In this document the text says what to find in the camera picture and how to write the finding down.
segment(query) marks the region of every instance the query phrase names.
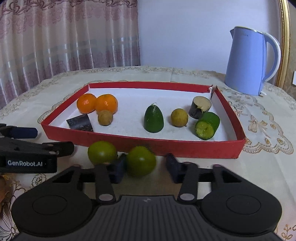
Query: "white wall switch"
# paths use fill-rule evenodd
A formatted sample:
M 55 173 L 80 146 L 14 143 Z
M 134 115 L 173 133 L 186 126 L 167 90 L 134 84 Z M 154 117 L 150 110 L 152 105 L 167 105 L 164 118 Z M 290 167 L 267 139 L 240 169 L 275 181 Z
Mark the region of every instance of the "white wall switch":
M 293 73 L 292 84 L 293 84 L 293 85 L 296 85 L 296 71 L 294 71 L 294 73 Z

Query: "mirror frame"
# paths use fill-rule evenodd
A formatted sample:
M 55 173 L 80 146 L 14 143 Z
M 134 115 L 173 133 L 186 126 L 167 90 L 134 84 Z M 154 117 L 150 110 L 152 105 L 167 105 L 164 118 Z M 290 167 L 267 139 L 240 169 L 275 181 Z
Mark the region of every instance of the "mirror frame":
M 278 2 L 281 21 L 281 63 L 276 76 L 275 86 L 282 89 L 286 79 L 290 50 L 290 13 L 288 0 L 278 0 Z

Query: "silver screw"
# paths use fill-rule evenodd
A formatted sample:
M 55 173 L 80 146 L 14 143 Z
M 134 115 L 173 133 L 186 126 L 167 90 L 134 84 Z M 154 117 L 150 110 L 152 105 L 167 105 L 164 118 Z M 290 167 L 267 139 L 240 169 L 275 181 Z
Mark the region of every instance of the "silver screw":
M 113 196 L 111 194 L 105 193 L 105 194 L 101 194 L 99 196 L 99 199 L 103 202 L 109 202 L 113 199 Z
M 180 195 L 180 198 L 184 201 L 191 201 L 194 199 L 194 195 L 192 195 L 190 193 L 183 193 Z

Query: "red cardboard tray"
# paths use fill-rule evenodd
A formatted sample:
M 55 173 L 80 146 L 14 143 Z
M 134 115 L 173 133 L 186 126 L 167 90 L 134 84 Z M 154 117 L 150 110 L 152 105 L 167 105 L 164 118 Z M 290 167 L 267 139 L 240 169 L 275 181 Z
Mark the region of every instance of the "red cardboard tray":
M 88 114 L 94 132 L 71 130 L 66 120 L 81 115 L 76 107 L 77 99 L 84 93 L 113 94 L 118 99 L 118 111 L 109 126 L 100 126 L 95 112 Z M 170 124 L 169 116 L 176 108 L 189 110 L 193 97 L 211 99 L 210 111 L 221 120 L 215 136 L 202 141 L 192 128 L 196 120 L 189 117 L 187 127 L 177 128 Z M 143 128 L 146 108 L 155 103 L 161 109 L 165 126 L 158 133 Z M 243 128 L 218 88 L 207 85 L 166 82 L 103 82 L 91 83 L 74 93 L 57 107 L 41 123 L 47 137 L 56 141 L 72 141 L 76 145 L 90 146 L 103 140 L 111 142 L 120 152 L 133 147 L 147 146 L 158 156 L 173 153 L 188 158 L 238 158 L 245 144 Z

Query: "white logo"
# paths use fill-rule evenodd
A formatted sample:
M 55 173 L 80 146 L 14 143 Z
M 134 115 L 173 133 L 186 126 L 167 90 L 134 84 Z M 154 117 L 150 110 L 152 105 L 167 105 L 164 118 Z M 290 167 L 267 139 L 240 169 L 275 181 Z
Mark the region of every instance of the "white logo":
M 11 160 L 8 160 L 7 165 L 9 165 L 9 166 L 22 166 L 22 167 L 42 167 L 42 162 L 39 161 L 38 163 L 36 163 L 34 161 L 28 162 L 28 161 L 11 161 Z
M 148 202 L 151 202 L 151 199 L 150 198 L 146 198 L 146 199 L 143 199 L 144 202 L 148 203 Z

